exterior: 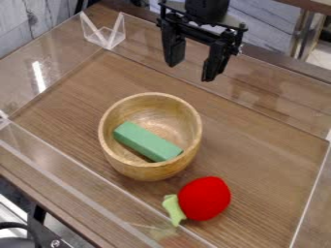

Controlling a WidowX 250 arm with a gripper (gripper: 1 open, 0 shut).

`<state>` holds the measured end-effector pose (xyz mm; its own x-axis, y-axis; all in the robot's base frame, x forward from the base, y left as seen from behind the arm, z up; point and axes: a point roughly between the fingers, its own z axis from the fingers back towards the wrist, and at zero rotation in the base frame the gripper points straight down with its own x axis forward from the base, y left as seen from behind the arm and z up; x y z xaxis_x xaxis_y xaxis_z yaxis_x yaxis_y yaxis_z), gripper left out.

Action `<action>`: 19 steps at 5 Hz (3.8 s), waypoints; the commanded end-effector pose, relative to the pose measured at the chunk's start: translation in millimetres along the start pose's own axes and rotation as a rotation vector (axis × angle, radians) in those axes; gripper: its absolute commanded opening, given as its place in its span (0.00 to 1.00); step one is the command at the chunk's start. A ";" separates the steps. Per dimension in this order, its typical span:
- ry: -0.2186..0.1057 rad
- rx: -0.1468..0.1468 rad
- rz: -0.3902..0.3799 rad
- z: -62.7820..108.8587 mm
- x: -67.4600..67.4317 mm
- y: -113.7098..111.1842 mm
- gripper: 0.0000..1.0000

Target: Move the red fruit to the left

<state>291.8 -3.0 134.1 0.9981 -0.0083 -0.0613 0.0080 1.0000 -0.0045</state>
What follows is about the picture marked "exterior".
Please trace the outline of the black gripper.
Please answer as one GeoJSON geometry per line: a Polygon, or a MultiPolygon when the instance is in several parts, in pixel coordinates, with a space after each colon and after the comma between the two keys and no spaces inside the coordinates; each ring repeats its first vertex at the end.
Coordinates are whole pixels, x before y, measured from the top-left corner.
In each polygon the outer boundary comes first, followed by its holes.
{"type": "Polygon", "coordinates": [[[248,24],[229,14],[230,0],[159,0],[159,7],[166,63],[175,67],[183,62],[186,38],[211,45],[202,80],[213,81],[225,71],[230,56],[241,52],[248,24]]]}

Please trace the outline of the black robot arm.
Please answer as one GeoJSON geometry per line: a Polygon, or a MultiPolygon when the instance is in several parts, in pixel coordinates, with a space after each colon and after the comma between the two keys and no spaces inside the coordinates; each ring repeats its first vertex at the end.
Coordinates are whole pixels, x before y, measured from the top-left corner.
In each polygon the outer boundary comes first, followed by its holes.
{"type": "Polygon", "coordinates": [[[162,32],[163,56],[174,68],[186,59],[187,39],[210,47],[202,81],[213,81],[242,50],[249,26],[229,15],[230,0],[161,0],[157,26],[162,32]]]}

